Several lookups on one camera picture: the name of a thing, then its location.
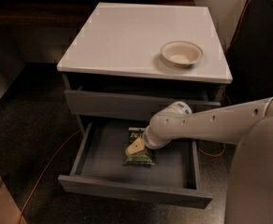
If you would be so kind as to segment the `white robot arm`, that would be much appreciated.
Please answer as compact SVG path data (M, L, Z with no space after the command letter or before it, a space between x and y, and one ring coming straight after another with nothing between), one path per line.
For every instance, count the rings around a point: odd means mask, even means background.
M237 147L224 224L273 224L273 97L199 113L175 102L151 118L125 153L158 149L180 138Z

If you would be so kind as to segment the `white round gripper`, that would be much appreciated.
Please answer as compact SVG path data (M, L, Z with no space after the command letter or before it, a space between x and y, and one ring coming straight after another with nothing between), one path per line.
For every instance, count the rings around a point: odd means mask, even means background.
M134 155L145 149L145 146L149 149L159 149L165 147L170 142L170 139L164 139L151 130L148 126L142 134L142 138L138 137L131 145L125 150L127 156Z

